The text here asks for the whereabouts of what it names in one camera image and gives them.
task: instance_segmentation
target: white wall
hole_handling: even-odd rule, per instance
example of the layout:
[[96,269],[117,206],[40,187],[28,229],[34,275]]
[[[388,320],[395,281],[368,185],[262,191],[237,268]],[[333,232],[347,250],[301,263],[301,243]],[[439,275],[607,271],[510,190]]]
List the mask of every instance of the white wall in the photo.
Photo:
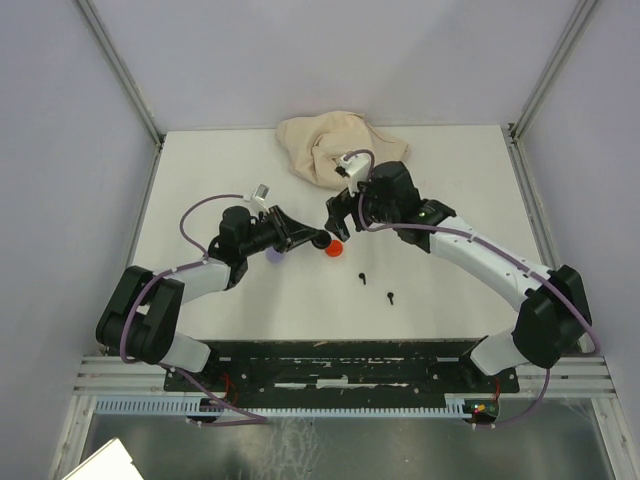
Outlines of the white wall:
[[46,478],[153,145],[71,1],[0,14],[0,477]]
[[577,0],[95,0],[163,131],[515,121]]
[[640,2],[602,2],[525,137],[561,259],[584,276],[640,445]]

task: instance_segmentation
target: purple cable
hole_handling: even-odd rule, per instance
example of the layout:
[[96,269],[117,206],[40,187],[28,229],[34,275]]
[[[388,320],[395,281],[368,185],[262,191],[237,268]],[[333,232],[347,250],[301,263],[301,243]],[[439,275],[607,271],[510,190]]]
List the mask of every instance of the purple cable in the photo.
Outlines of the purple cable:
[[[371,150],[367,150],[367,149],[361,149],[361,150],[355,150],[353,152],[350,152],[349,154],[347,154],[345,156],[345,160],[348,160],[349,158],[358,155],[360,153],[365,153],[369,156],[369,172],[367,174],[367,180],[371,177],[371,173],[373,171],[373,166],[375,163],[375,156],[373,154],[373,152]],[[501,258],[504,258],[505,260],[507,260],[509,263],[511,263],[512,265],[514,265],[518,270],[523,271],[525,274],[529,274],[531,275],[531,278],[535,279],[536,281],[540,282],[540,284],[544,285],[551,293],[553,293],[553,295],[560,300],[560,302],[562,302],[562,304],[567,307],[567,309],[569,310],[569,312],[571,312],[571,314],[576,318],[576,320],[578,320],[578,322],[580,322],[580,325],[584,328],[584,331],[589,335],[589,337],[591,338],[591,341],[593,342],[593,351],[586,353],[584,356],[593,356],[593,355],[598,355],[600,353],[600,341],[598,340],[598,337],[596,336],[595,331],[593,330],[593,328],[591,327],[591,325],[589,325],[589,322],[587,322],[587,320],[584,318],[584,316],[580,313],[580,311],[569,301],[569,299],[564,296],[562,294],[562,292],[560,292],[560,290],[558,290],[551,282],[549,282],[547,279],[543,278],[542,276],[540,276],[539,274],[537,274],[536,272],[529,272],[529,268],[523,264],[522,262],[520,262],[519,260],[513,258],[511,255],[509,255],[507,252],[503,251],[502,249],[500,249],[499,247],[493,245],[492,243],[480,238],[480,237],[473,237],[472,234],[470,234],[469,232],[465,232],[464,230],[458,230],[455,228],[447,228],[447,227],[434,227],[431,225],[418,225],[418,224],[413,224],[413,223],[387,223],[384,225],[380,225],[377,227],[371,227],[370,225],[367,225],[367,223],[365,222],[364,219],[364,213],[363,213],[363,204],[364,204],[364,196],[360,195],[360,198],[358,199],[358,219],[360,220],[360,223],[362,224],[363,228],[368,231],[368,232],[379,232],[381,230],[387,230],[389,228],[402,228],[402,229],[410,229],[410,230],[426,230],[426,231],[430,231],[430,232],[442,232],[442,233],[449,233],[452,235],[458,235],[461,237],[464,237],[468,240],[474,241],[479,243],[480,245],[482,245],[483,247],[485,247],[486,249],[490,250],[491,252],[495,253],[496,255],[500,256]],[[491,426],[489,425],[478,425],[478,427],[480,428],[495,428],[498,426],[507,426],[507,425],[511,425],[513,423],[516,423],[520,420],[523,420],[524,418],[528,417],[529,415],[531,415],[533,412],[535,412],[540,405],[542,404],[542,399],[544,398],[544,395],[547,392],[547,388],[549,387],[549,380],[551,379],[551,370],[547,369],[546,371],[546,375],[545,375],[545,380],[544,380],[544,384],[542,385],[542,390],[540,390],[540,394],[538,395],[538,397],[535,399],[535,401],[531,404],[531,406],[526,409],[524,412],[516,415],[515,417],[509,418],[508,420],[505,420],[503,422],[500,422],[498,424],[493,424]]]
[[182,236],[184,237],[184,239],[187,242],[189,242],[191,245],[193,245],[198,250],[200,250],[202,252],[202,255],[204,255],[205,258],[209,258],[209,254],[207,253],[207,249],[204,248],[202,245],[200,245],[198,242],[196,242],[193,238],[191,238],[187,234],[187,232],[185,232],[185,230],[184,230],[184,222],[187,219],[187,217],[191,214],[191,212],[193,212],[200,205],[202,205],[204,203],[207,203],[207,202],[211,202],[212,200],[219,200],[221,198],[244,198],[244,196],[239,195],[237,193],[223,193],[221,195],[214,195],[213,197],[204,198],[204,199],[200,200],[198,203],[196,203],[196,204],[192,205],[191,207],[189,207],[189,209],[186,212],[184,212],[184,215],[182,215],[182,218],[180,219],[180,233],[182,234]]
[[[203,200],[200,200],[198,203],[196,203],[195,205],[193,205],[192,207],[190,207],[182,216],[182,218],[180,219],[180,233],[182,234],[182,236],[192,245],[194,245],[196,248],[198,248],[204,255],[204,258],[202,260],[199,260],[197,262],[192,262],[192,263],[187,263],[185,265],[180,265],[178,267],[175,267],[173,269],[170,270],[164,270],[163,272],[158,273],[157,275],[155,275],[150,281],[149,283],[147,283],[144,288],[142,289],[142,291],[140,292],[140,294],[138,295],[138,297],[135,299],[135,301],[133,302],[133,305],[131,306],[131,310],[129,310],[129,314],[127,315],[127,319],[124,322],[124,327],[122,328],[122,335],[120,336],[120,359],[124,362],[124,363],[134,363],[135,360],[134,359],[129,359],[127,358],[127,339],[129,338],[129,331],[131,330],[131,324],[133,323],[133,319],[135,317],[135,314],[138,310],[138,308],[140,307],[140,304],[142,303],[142,299],[149,293],[149,291],[153,288],[153,286],[158,283],[162,278],[171,275],[172,273],[176,273],[176,272],[183,272],[185,270],[190,270],[192,268],[197,268],[200,267],[202,265],[206,264],[207,259],[209,258],[209,253],[207,252],[207,250],[200,245],[198,242],[196,242],[194,239],[192,239],[189,235],[187,235],[187,233],[184,230],[184,222],[186,220],[186,218],[189,216],[189,214],[191,212],[193,212],[196,208],[198,208],[200,205],[210,202],[212,200],[218,200],[221,198],[244,198],[242,195],[238,195],[238,194],[223,194],[223,195],[214,195],[212,197],[208,197],[205,198]],[[171,367],[170,365],[164,365],[164,364],[160,364],[162,367],[164,368],[175,368],[175,367]],[[239,413],[241,415],[244,415],[246,417],[249,417],[246,420],[233,420],[233,421],[229,421],[229,422],[222,422],[222,423],[213,423],[213,424],[207,424],[210,425],[212,427],[229,427],[229,426],[233,426],[233,425],[253,425],[253,424],[259,424],[259,423],[265,423],[267,422],[267,418],[263,417],[261,415],[256,415],[255,413],[251,413],[251,412],[247,412],[245,410],[242,410],[238,407],[234,407],[233,405],[225,402],[224,400],[216,397],[213,393],[209,392],[202,384],[200,384],[193,376],[191,376],[191,374],[187,373],[186,370],[183,370],[181,368],[175,368],[175,371],[178,372],[180,375],[182,375],[184,378],[186,378],[189,382],[191,382],[191,384],[196,387],[198,390],[200,390],[201,392],[203,392],[207,397],[209,397],[211,400],[213,400],[216,404],[218,404],[221,408],[226,408],[228,410],[232,410],[236,413]]]
[[[162,366],[165,368],[171,368],[169,365],[162,365]],[[200,382],[198,382],[195,378],[193,378],[193,376],[190,373],[188,373],[186,370],[183,370],[181,368],[176,368],[175,371],[180,375],[182,375],[184,378],[186,378],[194,387],[196,387],[198,390],[204,393],[207,397],[213,400],[219,407],[239,413],[241,415],[244,415],[245,417],[249,417],[246,420],[231,420],[231,421],[222,422],[222,423],[203,423],[201,424],[202,426],[231,427],[234,425],[257,425],[257,424],[267,423],[268,421],[267,417],[263,417],[262,415],[258,415],[256,413],[251,413],[246,410],[242,410],[241,408],[233,406],[230,403],[225,402],[221,398],[216,397],[213,393],[207,390]],[[200,424],[198,424],[197,422],[194,422],[193,420],[190,423],[200,426]]]

